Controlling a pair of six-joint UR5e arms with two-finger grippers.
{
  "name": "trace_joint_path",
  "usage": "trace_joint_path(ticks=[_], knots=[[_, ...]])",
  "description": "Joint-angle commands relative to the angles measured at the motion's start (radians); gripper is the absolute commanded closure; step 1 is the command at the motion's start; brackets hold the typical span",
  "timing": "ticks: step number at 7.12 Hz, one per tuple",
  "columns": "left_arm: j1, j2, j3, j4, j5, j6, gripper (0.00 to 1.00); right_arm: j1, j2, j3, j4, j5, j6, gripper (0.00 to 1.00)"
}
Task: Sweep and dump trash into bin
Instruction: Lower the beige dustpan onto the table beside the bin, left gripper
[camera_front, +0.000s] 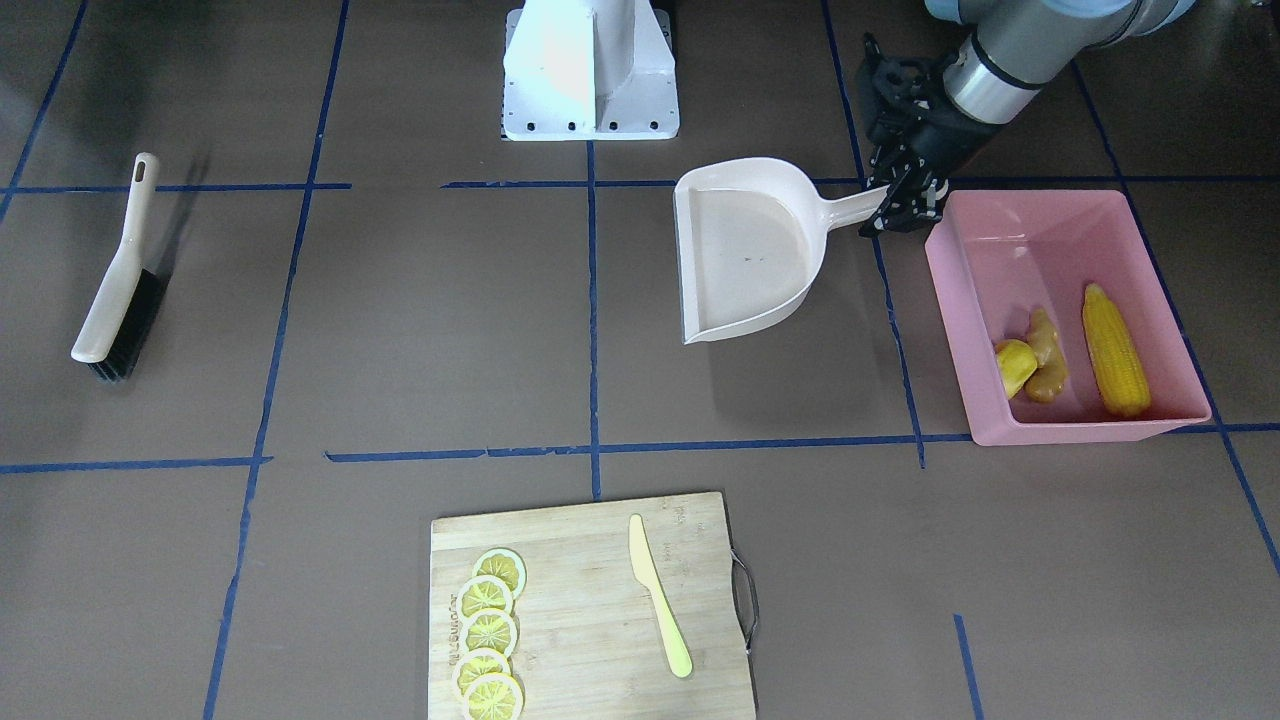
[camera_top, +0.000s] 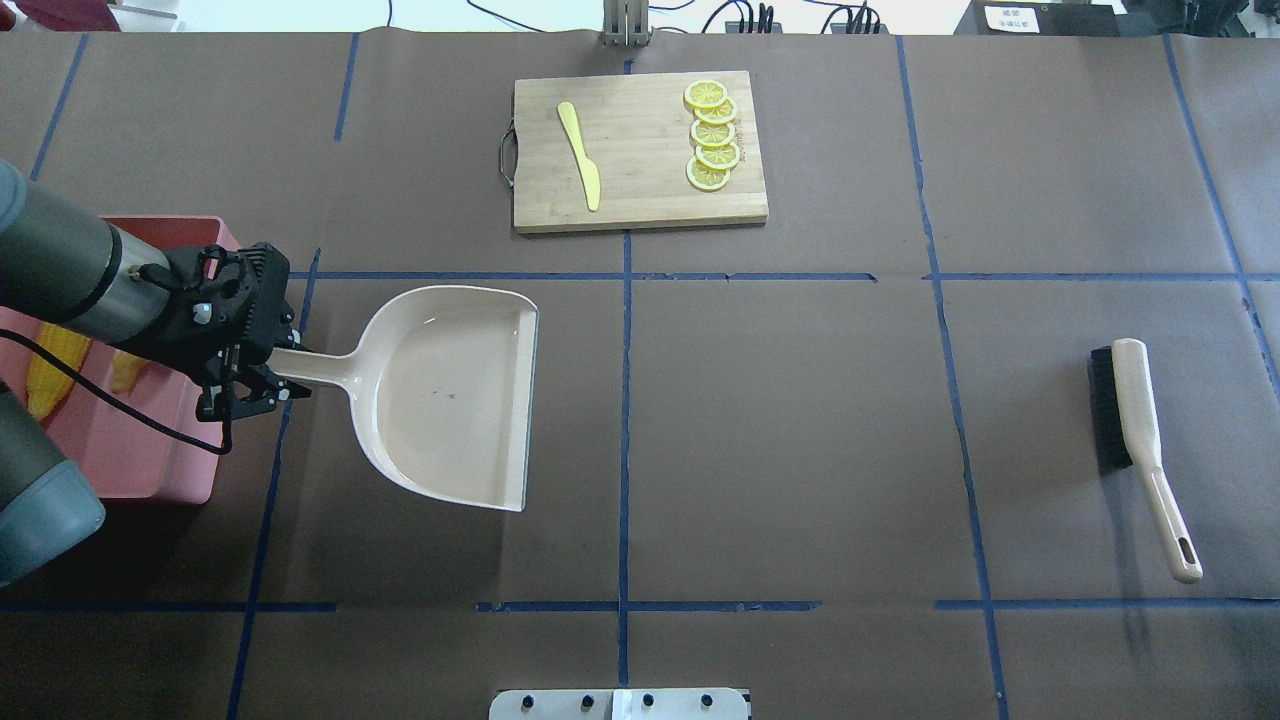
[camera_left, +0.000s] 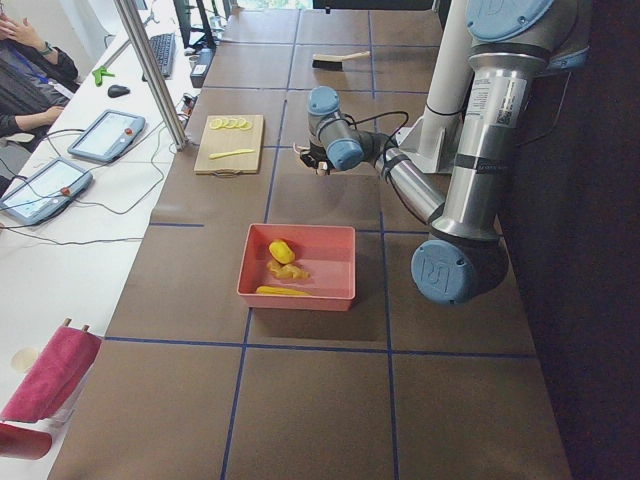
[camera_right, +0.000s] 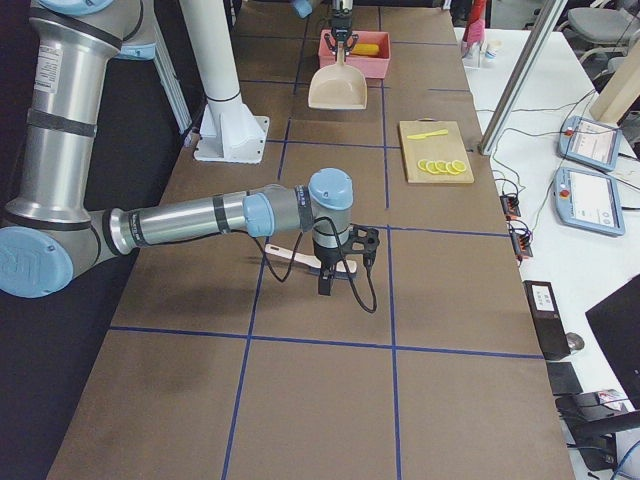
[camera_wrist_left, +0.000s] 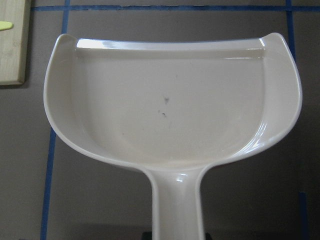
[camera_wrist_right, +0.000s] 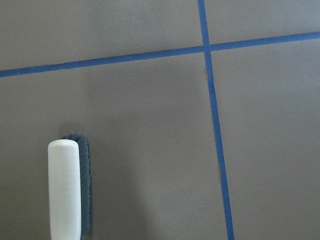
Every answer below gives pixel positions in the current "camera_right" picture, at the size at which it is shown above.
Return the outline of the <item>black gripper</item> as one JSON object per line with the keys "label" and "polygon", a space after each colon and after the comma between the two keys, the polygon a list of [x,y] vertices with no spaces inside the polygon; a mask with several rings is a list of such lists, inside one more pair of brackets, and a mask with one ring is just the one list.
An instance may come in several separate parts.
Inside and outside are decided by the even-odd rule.
{"label": "black gripper", "polygon": [[331,16],[331,33],[324,35],[329,50],[337,53],[337,41],[345,41],[345,52],[350,53],[358,43],[359,35],[352,33],[352,11],[333,10]]}
{"label": "black gripper", "polygon": [[313,247],[314,255],[320,261],[318,294],[330,296],[333,278],[347,279],[349,266],[339,248],[324,247],[318,243],[314,243]]}

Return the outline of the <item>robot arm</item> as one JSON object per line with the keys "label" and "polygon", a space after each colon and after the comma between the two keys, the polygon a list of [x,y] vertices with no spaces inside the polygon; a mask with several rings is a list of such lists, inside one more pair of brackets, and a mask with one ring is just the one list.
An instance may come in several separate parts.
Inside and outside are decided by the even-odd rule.
{"label": "robot arm", "polygon": [[159,147],[127,148],[107,172],[107,192],[87,202],[98,176],[91,163],[106,157],[95,140],[108,66],[151,57],[156,11],[150,1],[33,1],[28,21],[38,56],[16,161],[19,186],[3,207],[4,292],[44,297],[142,248],[238,233],[257,242],[309,233],[321,293],[336,274],[351,275],[353,185],[340,169],[321,169],[302,186],[269,184],[166,204],[162,195],[185,142],[179,135]]}

